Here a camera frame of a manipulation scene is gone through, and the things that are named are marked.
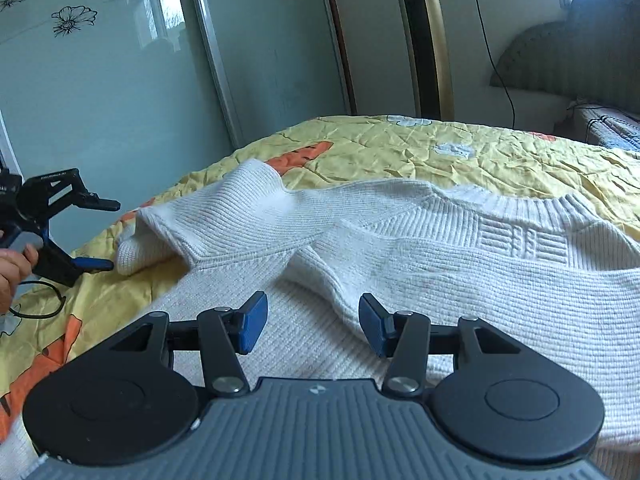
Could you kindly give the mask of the person's left hand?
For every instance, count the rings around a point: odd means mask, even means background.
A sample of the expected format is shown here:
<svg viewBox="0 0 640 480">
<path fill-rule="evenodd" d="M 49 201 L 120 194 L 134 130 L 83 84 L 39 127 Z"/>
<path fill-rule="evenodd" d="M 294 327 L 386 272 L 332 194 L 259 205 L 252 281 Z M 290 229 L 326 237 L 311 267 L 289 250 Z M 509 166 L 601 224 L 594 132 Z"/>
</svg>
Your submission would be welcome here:
<svg viewBox="0 0 640 480">
<path fill-rule="evenodd" d="M 27 244 L 22 252 L 2 248 L 0 252 L 0 313 L 7 314 L 19 284 L 38 262 L 38 250 Z"/>
</svg>

